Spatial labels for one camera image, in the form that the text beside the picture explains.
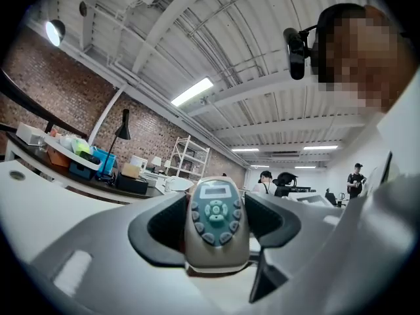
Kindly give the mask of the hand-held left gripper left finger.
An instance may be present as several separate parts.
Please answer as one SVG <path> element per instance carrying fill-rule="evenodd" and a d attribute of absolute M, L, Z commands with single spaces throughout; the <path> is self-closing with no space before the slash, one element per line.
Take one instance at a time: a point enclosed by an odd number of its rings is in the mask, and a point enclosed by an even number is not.
<path fill-rule="evenodd" d="M 178 251 L 186 196 L 169 194 L 83 219 L 31 262 L 64 315 L 217 315 Z"/>

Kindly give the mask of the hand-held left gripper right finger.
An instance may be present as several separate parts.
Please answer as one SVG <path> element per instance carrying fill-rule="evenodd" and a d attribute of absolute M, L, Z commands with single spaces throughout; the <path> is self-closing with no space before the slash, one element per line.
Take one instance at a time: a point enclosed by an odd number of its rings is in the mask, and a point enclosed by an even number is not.
<path fill-rule="evenodd" d="M 245 210 L 260 245 L 250 303 L 296 276 L 324 246 L 342 215 L 336 207 L 258 193 L 246 193 Z"/>

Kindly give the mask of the grey remote control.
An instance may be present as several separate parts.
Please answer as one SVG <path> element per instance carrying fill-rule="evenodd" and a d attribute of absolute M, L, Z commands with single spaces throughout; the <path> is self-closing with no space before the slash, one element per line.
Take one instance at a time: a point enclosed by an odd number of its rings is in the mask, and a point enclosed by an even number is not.
<path fill-rule="evenodd" d="M 229 177 L 201 178 L 190 196 L 184 227 L 184 255 L 201 274 L 244 269 L 250 257 L 245 205 Z"/>

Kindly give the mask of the black box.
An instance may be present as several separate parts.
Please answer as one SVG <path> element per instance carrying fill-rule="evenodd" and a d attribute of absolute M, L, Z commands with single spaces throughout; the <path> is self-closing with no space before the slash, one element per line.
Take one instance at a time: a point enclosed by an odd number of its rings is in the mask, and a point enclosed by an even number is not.
<path fill-rule="evenodd" d="M 127 177 L 119 173 L 115 181 L 115 187 L 118 190 L 144 195 L 148 189 L 148 182 L 142 178 Z"/>

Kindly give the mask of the small brown cardboard box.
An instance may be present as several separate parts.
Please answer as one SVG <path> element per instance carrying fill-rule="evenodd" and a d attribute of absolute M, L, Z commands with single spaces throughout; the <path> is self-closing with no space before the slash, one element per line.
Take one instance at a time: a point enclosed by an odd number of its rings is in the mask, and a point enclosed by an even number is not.
<path fill-rule="evenodd" d="M 124 163 L 121 168 L 121 174 L 125 177 L 138 179 L 141 173 L 141 168 L 130 163 Z"/>

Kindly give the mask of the blue plastic bin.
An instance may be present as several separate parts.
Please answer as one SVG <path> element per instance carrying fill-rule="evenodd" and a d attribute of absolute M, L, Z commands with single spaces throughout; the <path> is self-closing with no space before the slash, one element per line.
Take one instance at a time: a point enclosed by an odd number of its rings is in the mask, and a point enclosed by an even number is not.
<path fill-rule="evenodd" d="M 114 163 L 116 162 L 116 156 L 114 154 L 108 155 L 107 151 L 101 150 L 95 146 L 91 146 L 91 155 L 100 160 L 100 167 L 96 172 L 96 176 L 111 176 L 113 173 Z"/>

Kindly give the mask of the orange box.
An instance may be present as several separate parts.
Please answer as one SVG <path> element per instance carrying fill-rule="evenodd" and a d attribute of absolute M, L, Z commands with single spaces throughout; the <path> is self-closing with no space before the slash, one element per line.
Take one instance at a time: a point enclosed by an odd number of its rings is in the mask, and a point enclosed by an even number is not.
<path fill-rule="evenodd" d="M 54 148 L 47 149 L 47 155 L 53 165 L 57 165 L 68 169 L 70 167 L 71 159 Z"/>

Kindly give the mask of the white metal shelf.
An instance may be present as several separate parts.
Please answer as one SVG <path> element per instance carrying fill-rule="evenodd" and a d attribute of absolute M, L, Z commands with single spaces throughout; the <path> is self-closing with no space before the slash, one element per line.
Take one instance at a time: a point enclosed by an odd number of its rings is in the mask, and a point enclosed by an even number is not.
<path fill-rule="evenodd" d="M 198 181 L 205 172 L 209 153 L 210 148 L 200 146 L 190 135 L 187 138 L 178 137 L 165 174 Z"/>

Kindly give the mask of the white tray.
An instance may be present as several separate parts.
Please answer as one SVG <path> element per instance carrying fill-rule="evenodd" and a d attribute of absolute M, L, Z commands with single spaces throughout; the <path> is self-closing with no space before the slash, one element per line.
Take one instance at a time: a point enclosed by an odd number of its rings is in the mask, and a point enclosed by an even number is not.
<path fill-rule="evenodd" d="M 62 146 L 54 137 L 51 137 L 49 135 L 45 136 L 44 138 L 46 144 L 48 144 L 51 148 L 55 149 L 56 151 L 60 152 L 61 154 L 65 155 L 67 158 L 70 158 L 76 163 L 79 163 L 85 167 L 88 167 L 94 171 L 99 170 L 100 164 L 94 164 L 90 161 L 87 161 L 86 159 L 83 159 L 82 157 L 78 156 L 77 154 L 71 152 L 64 146 Z"/>

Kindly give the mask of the black floor lamp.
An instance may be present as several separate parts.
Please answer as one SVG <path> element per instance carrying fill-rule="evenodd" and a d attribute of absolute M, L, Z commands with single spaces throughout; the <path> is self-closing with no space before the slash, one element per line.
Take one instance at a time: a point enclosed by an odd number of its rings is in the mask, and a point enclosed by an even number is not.
<path fill-rule="evenodd" d="M 117 141 L 117 139 L 123 139 L 123 140 L 130 140 L 131 136 L 130 136 L 130 132 L 129 132 L 129 114 L 130 111 L 129 109 L 124 109 L 122 112 L 122 120 L 121 120 L 121 125 L 119 126 L 119 128 L 115 131 L 114 133 L 114 139 L 111 143 L 111 146 L 108 150 L 108 155 L 110 155 L 112 153 L 112 150 L 114 148 L 114 145 Z M 111 176 L 104 176 L 101 175 L 100 177 L 96 177 L 99 181 L 102 182 L 109 182 L 110 180 L 113 179 L 113 175 Z"/>

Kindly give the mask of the person's white shirt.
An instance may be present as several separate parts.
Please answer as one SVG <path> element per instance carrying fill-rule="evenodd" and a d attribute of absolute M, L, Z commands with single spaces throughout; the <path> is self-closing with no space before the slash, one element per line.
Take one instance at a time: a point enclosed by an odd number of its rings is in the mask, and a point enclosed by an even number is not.
<path fill-rule="evenodd" d="M 368 132 L 361 158 L 368 174 L 363 196 L 383 182 L 420 175 L 420 68 L 392 108 Z"/>

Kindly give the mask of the white flat box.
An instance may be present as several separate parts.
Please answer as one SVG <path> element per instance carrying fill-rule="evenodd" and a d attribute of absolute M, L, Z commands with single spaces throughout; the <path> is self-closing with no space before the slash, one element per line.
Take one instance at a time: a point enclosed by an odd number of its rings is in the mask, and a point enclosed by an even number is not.
<path fill-rule="evenodd" d="M 28 146 L 39 146 L 44 141 L 45 133 L 41 129 L 20 122 L 16 136 Z"/>

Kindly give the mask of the black handrail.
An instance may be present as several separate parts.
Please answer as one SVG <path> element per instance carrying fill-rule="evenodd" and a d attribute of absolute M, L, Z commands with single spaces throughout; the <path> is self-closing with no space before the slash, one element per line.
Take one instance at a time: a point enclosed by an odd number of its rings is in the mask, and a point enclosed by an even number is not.
<path fill-rule="evenodd" d="M 46 133 L 57 126 L 82 138 L 87 137 L 86 133 L 72 127 L 30 98 L 2 69 L 0 69 L 0 92 L 35 116 L 47 121 Z"/>

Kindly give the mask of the black dome pendant lamp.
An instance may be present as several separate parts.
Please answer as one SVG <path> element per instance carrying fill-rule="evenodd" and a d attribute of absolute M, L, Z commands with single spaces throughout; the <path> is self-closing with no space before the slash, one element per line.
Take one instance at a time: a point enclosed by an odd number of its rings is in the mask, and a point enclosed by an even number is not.
<path fill-rule="evenodd" d="M 66 34 L 66 27 L 63 21 L 54 19 L 54 20 L 49 20 L 46 22 L 45 31 L 46 31 L 48 40 L 55 47 L 59 47 Z"/>

